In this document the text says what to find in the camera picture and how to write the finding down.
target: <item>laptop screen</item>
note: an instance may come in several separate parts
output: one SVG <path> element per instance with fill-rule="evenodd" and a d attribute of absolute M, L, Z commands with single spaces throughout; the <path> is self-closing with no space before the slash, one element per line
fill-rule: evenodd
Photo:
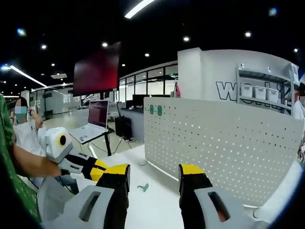
<path fill-rule="evenodd" d="M 88 123 L 107 128 L 106 127 L 107 113 L 108 113 L 107 100 L 90 102 Z"/>

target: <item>ceiling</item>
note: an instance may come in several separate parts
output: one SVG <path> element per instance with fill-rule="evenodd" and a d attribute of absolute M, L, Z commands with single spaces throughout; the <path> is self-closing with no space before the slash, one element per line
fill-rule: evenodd
<path fill-rule="evenodd" d="M 304 65 L 303 12 L 291 1 L 156 0 L 130 20 L 124 15 L 140 0 L 98 2 L 2 3 L 7 14 L 0 15 L 0 65 L 14 65 L 46 85 L 72 83 L 76 61 L 101 49 L 102 42 L 118 41 L 122 42 L 120 77 L 177 60 L 177 51 L 194 47 L 253 50 Z M 268 15 L 272 7 L 277 9 L 275 16 Z M 26 36 L 19 36 L 18 28 Z M 251 38 L 244 36 L 246 31 Z M 183 41 L 186 35 L 189 42 Z M 50 77 L 57 73 L 68 78 Z M 41 86 L 13 70 L 0 72 L 4 95 L 17 95 L 24 87 Z"/>

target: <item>human arm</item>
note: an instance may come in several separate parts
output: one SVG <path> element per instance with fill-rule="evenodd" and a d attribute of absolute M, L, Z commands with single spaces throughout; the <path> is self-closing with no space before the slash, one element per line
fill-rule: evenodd
<path fill-rule="evenodd" d="M 42 118 L 34 110 L 32 110 L 30 107 L 29 107 L 29 112 L 30 112 L 30 115 L 35 120 L 35 128 L 36 128 L 36 130 L 38 130 L 39 128 L 42 128 L 42 125 L 43 125 Z"/>
<path fill-rule="evenodd" d="M 12 144 L 10 155 L 16 172 L 25 177 L 58 177 L 61 170 L 46 156 L 37 156 Z"/>

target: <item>white storage box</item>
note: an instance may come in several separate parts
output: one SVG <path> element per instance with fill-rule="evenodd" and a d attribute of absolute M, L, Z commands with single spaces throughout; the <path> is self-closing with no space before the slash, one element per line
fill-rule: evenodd
<path fill-rule="evenodd" d="M 265 87 L 254 86 L 254 97 L 256 99 L 266 100 L 266 89 Z"/>
<path fill-rule="evenodd" d="M 267 88 L 266 98 L 267 98 L 268 101 L 277 103 L 278 102 L 278 100 L 277 100 L 277 98 L 278 98 L 278 90 Z"/>
<path fill-rule="evenodd" d="M 252 91 L 253 91 L 252 85 L 247 85 L 247 84 L 241 84 L 240 85 L 241 96 L 252 98 Z"/>

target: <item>white desk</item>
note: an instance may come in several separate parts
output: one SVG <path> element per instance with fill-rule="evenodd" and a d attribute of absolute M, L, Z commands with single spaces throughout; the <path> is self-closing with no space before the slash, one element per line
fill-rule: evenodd
<path fill-rule="evenodd" d="M 143 164 L 144 158 L 142 145 L 102 159 L 109 166 L 130 164 L 129 207 L 125 228 L 183 229 L 179 208 L 179 183 L 150 164 L 138 165 Z M 149 187 L 146 192 L 137 188 L 138 185 L 144 186 L 147 183 Z"/>

